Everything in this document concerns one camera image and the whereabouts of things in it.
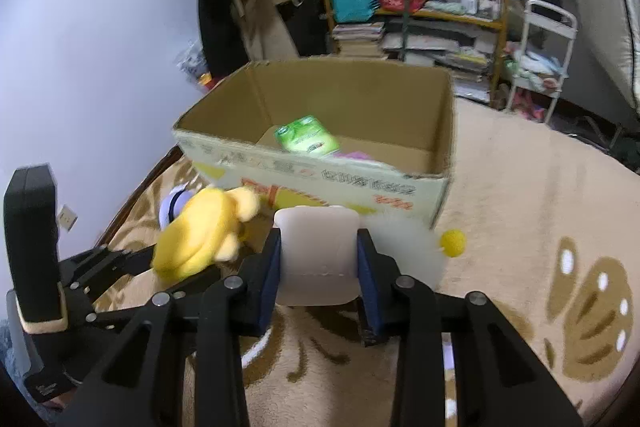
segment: yellow ball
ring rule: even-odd
[[[440,236],[440,246],[447,257],[457,257],[465,251],[466,235],[459,229],[447,230]]]

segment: beige blanket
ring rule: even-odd
[[[467,101],[457,112],[454,183],[437,230],[462,229],[468,247],[449,262],[440,291],[487,293],[590,423],[638,356],[640,178],[542,124]],[[182,158],[140,197],[110,247],[152,245],[159,202],[185,182],[202,183]],[[255,226],[264,237],[264,223]],[[96,307],[139,305],[160,288],[146,272],[120,280]],[[388,425],[397,344],[361,347],[351,307],[277,307],[263,338],[243,340],[253,426]],[[192,425],[191,367],[186,376]],[[452,379],[447,371],[448,426]]]

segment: stack of books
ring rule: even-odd
[[[338,24],[332,37],[338,42],[340,57],[386,58],[380,47],[384,29],[382,22]]]

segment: pink item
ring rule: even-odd
[[[545,118],[545,109],[533,103],[530,91],[524,90],[524,96],[519,91],[517,89],[513,97],[513,108],[527,120],[542,122]]]
[[[338,156],[338,158],[350,158],[352,160],[370,160],[373,161],[373,158],[364,152],[355,151],[347,154],[342,154],[340,152],[335,152],[334,156]]]

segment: white metal cart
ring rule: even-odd
[[[556,22],[553,19],[549,19],[543,15],[533,13],[532,7],[540,6],[543,8],[547,8],[556,13],[559,13],[561,16],[565,18],[569,22],[569,24],[564,24],[563,22]],[[557,86],[554,90],[544,89],[540,86],[536,86],[530,80],[519,76],[517,73],[520,71],[520,61],[522,57],[524,57],[527,53],[527,38],[529,37],[529,26],[534,25],[539,28],[543,28],[550,32],[556,33],[560,36],[563,36],[569,40],[566,55],[564,56],[564,61],[562,62],[562,68],[558,73],[558,78],[556,78]],[[518,67],[516,69],[516,73],[511,75],[511,92],[509,93],[509,100],[507,102],[507,110],[511,110],[511,105],[513,104],[513,98],[516,94],[516,89],[521,87],[522,89],[529,89],[536,92],[540,92],[545,94],[551,98],[551,105],[549,106],[548,111],[546,112],[545,123],[549,122],[551,118],[551,114],[556,108],[556,104],[558,103],[558,98],[560,98],[560,93],[562,92],[562,84],[566,79],[566,70],[569,67],[569,60],[571,60],[571,53],[574,50],[574,41],[575,36],[578,33],[577,28],[577,20],[572,13],[569,13],[567,10],[563,10],[562,8],[556,6],[555,4],[551,4],[541,0],[528,0],[525,7],[524,12],[524,26],[522,29],[522,40],[520,41],[520,58],[518,60]]]

